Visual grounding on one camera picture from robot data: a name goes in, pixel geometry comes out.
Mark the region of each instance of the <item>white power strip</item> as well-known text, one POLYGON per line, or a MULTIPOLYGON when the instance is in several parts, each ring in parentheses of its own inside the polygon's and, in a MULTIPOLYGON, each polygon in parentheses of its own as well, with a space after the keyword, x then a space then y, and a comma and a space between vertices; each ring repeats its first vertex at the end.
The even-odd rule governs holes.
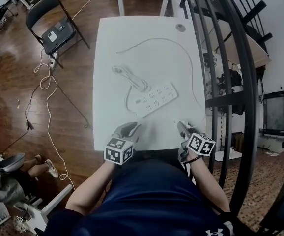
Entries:
POLYGON ((178 94, 175 88, 170 82, 168 82, 151 90, 145 97, 137 98, 134 101, 133 106, 130 106, 130 108, 132 108, 132 111, 135 112, 136 116, 142 118, 171 102, 177 97, 178 94))

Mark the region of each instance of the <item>chair backrest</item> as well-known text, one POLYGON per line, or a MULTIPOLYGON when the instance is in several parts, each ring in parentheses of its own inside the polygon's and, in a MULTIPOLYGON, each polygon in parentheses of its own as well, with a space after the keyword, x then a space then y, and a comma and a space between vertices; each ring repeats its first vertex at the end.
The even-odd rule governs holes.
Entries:
POLYGON ((26 26, 31 30, 42 16, 57 6, 61 6, 65 12, 60 0, 39 1, 32 9, 29 10, 28 15, 26 16, 26 26))

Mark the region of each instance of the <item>chair seat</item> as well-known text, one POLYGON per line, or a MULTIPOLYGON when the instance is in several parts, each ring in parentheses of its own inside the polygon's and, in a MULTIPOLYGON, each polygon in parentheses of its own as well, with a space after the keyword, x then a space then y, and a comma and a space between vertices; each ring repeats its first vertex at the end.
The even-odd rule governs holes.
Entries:
POLYGON ((67 17, 62 18, 59 22, 62 25, 64 25, 64 28, 61 31, 57 29, 55 26, 51 26, 42 35, 42 41, 43 41, 43 46, 45 48, 45 53, 48 55, 53 54, 56 50, 58 50, 62 45, 68 42, 76 34, 75 28, 69 22, 67 17), (53 42, 48 37, 50 33, 53 36, 54 34, 57 36, 57 38, 53 42))

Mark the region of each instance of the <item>brick-patterned floor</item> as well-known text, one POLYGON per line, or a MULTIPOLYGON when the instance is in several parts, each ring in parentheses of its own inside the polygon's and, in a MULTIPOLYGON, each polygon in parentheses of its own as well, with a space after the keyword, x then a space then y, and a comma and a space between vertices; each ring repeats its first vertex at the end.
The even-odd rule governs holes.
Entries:
MULTIPOLYGON (((230 199, 237 180, 240 159, 229 162, 224 191, 230 199)), ((221 163, 216 164, 213 175, 218 180, 221 163)), ((277 157, 258 150, 255 169, 249 190, 239 212, 239 219, 254 231, 259 229, 259 223, 272 206, 284 182, 284 152, 277 157)))

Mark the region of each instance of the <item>bare leg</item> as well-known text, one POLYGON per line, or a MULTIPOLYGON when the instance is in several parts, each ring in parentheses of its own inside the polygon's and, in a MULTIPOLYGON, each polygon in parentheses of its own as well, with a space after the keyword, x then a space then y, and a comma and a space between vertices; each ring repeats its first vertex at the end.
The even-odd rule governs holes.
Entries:
POLYGON ((30 160, 30 161, 25 161, 23 166, 21 167, 21 171, 28 172, 30 168, 38 164, 38 161, 36 158, 30 160))
POLYGON ((28 171, 28 174, 31 176, 31 178, 38 177, 44 172, 46 172, 48 169, 49 169, 49 164, 47 163, 35 165, 28 171))

